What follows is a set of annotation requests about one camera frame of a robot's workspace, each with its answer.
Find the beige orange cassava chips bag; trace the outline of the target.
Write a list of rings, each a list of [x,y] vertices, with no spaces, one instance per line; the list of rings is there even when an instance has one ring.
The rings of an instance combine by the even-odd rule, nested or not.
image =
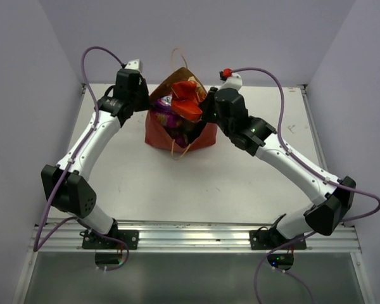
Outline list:
[[[205,90],[194,80],[173,83],[171,109],[181,117],[198,122],[203,114],[200,103],[206,97]]]

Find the purple Cocoaland gummy bag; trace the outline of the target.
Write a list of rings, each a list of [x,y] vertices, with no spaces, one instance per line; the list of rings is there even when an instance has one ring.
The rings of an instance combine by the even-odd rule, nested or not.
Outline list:
[[[189,140],[186,131],[184,130],[184,119],[180,115],[162,110],[154,110],[152,111],[152,114],[176,144],[182,148],[187,147]]]

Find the red brown paper bag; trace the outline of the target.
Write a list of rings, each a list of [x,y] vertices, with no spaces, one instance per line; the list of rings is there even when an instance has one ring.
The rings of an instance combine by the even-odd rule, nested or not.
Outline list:
[[[144,142],[169,150],[178,160],[187,152],[216,143],[217,126],[201,121],[201,102],[207,91],[188,69],[180,48],[170,55],[172,73],[150,94]]]

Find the purple Fox's candy bag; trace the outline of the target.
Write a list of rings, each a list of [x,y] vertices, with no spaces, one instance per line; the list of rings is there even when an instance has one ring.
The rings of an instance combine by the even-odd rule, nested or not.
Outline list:
[[[172,107],[172,95],[168,94],[166,96],[162,96],[162,97],[158,98],[155,101],[155,107],[158,109],[161,109],[163,111],[167,111],[167,112],[172,111],[172,109],[171,109],[171,107]]]

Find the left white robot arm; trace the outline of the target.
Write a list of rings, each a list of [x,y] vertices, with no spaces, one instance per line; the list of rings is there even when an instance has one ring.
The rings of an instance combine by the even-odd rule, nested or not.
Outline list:
[[[41,179],[51,206],[97,231],[97,242],[110,249],[117,245],[119,233],[112,229],[114,219],[96,204],[97,195],[89,185],[89,177],[104,148],[124,123],[135,112],[149,109],[148,87],[139,69],[120,69],[113,95],[103,96],[96,105],[78,141],[56,165],[42,169]]]

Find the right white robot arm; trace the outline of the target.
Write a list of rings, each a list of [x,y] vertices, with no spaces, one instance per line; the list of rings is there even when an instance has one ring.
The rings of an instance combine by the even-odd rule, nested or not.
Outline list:
[[[352,205],[353,193],[347,191],[356,186],[352,178],[340,179],[313,163],[313,172],[303,168],[292,158],[292,147],[280,143],[273,126],[249,115],[244,98],[236,89],[212,87],[200,106],[204,121],[217,124],[233,145],[277,169],[311,202],[308,207],[281,215],[263,232],[262,240],[281,249],[310,231],[324,236],[333,233]]]

